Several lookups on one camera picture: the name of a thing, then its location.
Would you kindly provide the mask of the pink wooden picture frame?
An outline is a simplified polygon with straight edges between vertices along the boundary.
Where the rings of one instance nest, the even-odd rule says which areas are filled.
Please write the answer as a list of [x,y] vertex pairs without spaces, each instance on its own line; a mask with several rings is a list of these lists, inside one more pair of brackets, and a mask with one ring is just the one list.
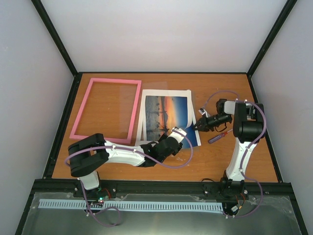
[[107,138],[108,141],[114,142],[114,143],[120,143],[120,144],[130,144],[132,141],[132,134],[134,130],[134,122],[135,122],[135,116],[136,116],[136,111],[137,111],[137,106],[138,106],[138,101],[139,101],[139,95],[140,95],[140,90],[141,90],[141,80],[129,80],[129,79],[112,79],[112,78],[91,78],[89,81],[89,84],[87,86],[86,92],[84,94],[83,100],[81,102],[80,108],[78,110],[77,116],[75,118],[72,130],[70,132],[69,138],[73,140],[82,140],[87,138],[87,136],[83,135],[77,135],[76,130],[78,128],[78,124],[80,122],[80,119],[82,117],[85,105],[87,103],[87,99],[89,97],[89,94],[91,92],[91,89],[93,87],[94,83],[114,83],[114,84],[132,84],[136,85],[136,92],[135,92],[135,97],[134,97],[134,103],[133,103],[133,108],[132,108],[132,114],[131,114],[131,119],[130,119],[130,124],[129,124],[129,129],[128,129],[128,134],[126,139],[117,139],[117,138]]

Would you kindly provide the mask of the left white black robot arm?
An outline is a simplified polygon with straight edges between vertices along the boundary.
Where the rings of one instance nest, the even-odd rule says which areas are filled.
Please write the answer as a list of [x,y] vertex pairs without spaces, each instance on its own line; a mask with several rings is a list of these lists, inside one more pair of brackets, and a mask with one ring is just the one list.
[[97,133],[68,147],[65,163],[72,177],[78,178],[85,192],[96,197],[102,191],[97,169],[103,164],[127,164],[135,167],[153,167],[182,148],[186,132],[174,128],[170,135],[163,134],[159,141],[138,146],[124,146],[104,139]]

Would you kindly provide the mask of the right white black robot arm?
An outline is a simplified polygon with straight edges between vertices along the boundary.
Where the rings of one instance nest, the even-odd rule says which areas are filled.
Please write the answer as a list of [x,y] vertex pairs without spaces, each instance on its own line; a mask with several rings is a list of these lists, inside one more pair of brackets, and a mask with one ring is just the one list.
[[201,118],[194,124],[194,130],[216,131],[222,124],[233,124],[235,147],[230,164],[220,180],[219,189],[221,196],[231,198],[244,191],[246,168],[254,148],[265,136],[267,121],[261,103],[220,99],[216,108],[217,114],[213,116],[205,108],[200,108]]

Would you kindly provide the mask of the sunset photo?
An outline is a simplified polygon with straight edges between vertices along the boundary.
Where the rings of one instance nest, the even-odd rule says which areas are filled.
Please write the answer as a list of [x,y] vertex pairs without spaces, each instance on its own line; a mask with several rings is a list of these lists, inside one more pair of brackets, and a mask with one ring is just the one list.
[[200,146],[197,131],[192,127],[192,112],[186,96],[147,95],[144,100],[143,139],[157,141],[163,134],[170,135],[174,127],[186,132],[193,147]]

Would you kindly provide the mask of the blue red handled screwdriver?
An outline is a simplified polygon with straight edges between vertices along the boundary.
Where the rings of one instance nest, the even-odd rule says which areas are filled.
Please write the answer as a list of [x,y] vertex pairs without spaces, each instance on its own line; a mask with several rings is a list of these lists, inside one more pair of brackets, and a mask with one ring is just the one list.
[[232,129],[226,131],[226,132],[221,132],[220,134],[218,134],[217,136],[211,138],[208,140],[208,143],[209,144],[212,144],[218,140],[220,140],[221,138],[225,137],[228,133],[232,132]]

